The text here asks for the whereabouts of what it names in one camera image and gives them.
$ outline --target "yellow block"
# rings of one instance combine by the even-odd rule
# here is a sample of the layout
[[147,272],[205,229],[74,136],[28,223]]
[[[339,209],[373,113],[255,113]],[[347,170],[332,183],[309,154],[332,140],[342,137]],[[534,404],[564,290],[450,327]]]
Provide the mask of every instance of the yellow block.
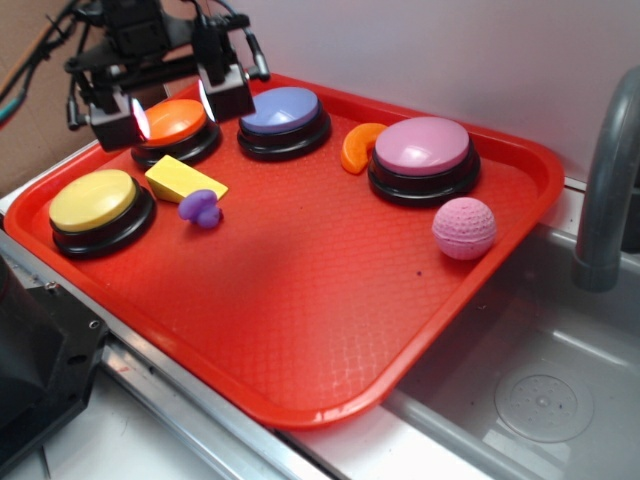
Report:
[[213,178],[165,155],[144,175],[155,196],[161,200],[180,203],[197,190],[213,190],[221,199],[228,187]]

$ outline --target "white wall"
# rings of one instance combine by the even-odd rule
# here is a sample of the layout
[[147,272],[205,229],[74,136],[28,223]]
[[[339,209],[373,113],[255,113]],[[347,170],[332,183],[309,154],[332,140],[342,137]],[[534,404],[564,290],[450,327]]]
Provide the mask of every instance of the white wall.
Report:
[[274,72],[529,138],[582,181],[640,64],[638,0],[230,1]]

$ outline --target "sink drain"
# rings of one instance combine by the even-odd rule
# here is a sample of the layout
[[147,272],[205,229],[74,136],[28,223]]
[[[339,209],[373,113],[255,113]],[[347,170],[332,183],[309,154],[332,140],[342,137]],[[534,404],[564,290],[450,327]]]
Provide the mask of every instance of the sink drain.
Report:
[[527,365],[505,375],[495,393],[500,418],[536,442],[563,442],[584,431],[593,417],[587,386],[547,364]]

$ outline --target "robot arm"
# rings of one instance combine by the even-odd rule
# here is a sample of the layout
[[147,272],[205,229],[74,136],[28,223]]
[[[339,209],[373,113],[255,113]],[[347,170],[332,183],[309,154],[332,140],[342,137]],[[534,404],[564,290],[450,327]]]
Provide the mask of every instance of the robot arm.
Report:
[[[131,92],[192,75],[200,77],[201,100],[215,121],[254,111],[248,82],[267,81],[270,73],[249,29],[249,17],[237,13],[224,0],[218,3],[228,14],[214,16],[205,15],[195,0],[182,1],[194,4],[192,20],[168,15],[160,0],[94,0],[81,5],[75,0],[65,7],[53,25],[55,28],[50,29],[50,33],[60,33],[59,43],[66,40],[69,32],[63,38],[57,22],[69,18],[74,27],[84,25],[78,51],[64,66],[71,76],[67,101],[71,130],[90,125],[105,150],[144,142],[144,119],[140,118],[141,109]],[[84,44],[92,28],[102,29],[104,37],[85,51]],[[233,30],[244,31],[253,55],[254,65],[246,71],[229,40],[229,32]],[[191,54],[165,60],[169,52],[185,45],[191,45]],[[80,113],[76,91],[88,113]]]

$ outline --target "black machine part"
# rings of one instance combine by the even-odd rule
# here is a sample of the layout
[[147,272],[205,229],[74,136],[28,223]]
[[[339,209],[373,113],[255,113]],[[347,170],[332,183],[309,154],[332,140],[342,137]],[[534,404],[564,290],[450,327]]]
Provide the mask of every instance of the black machine part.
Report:
[[[207,102],[216,121],[253,113],[249,79],[267,81],[270,77],[266,60],[249,17],[237,13],[226,2],[228,15],[206,16],[197,2],[196,15],[185,20],[166,14],[159,0],[95,0],[72,10],[74,19],[85,28],[104,30],[103,40],[89,50],[81,41],[78,53],[65,63],[72,77],[68,103],[69,128],[75,130],[90,123],[96,113],[111,118],[122,112],[115,101],[119,92],[167,83],[200,75],[205,85]],[[242,30],[251,49],[255,65],[245,71],[238,61],[229,32]],[[192,54],[171,60],[165,55],[179,47],[191,45]],[[75,87],[93,112],[79,113],[74,99]],[[103,147],[111,148],[101,140]],[[129,146],[140,143],[128,140]]]
[[107,332],[64,288],[25,289],[0,258],[0,478],[87,407]]

